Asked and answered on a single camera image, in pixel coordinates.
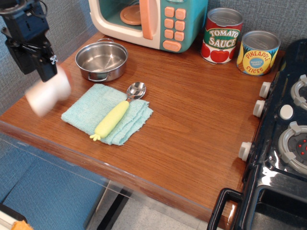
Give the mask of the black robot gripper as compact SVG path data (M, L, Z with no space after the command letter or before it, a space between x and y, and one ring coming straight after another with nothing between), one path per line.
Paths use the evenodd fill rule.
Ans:
M46 38L47 5L41 0L2 0L0 16L6 27L5 45L23 74L37 70L42 82L57 73L57 56Z

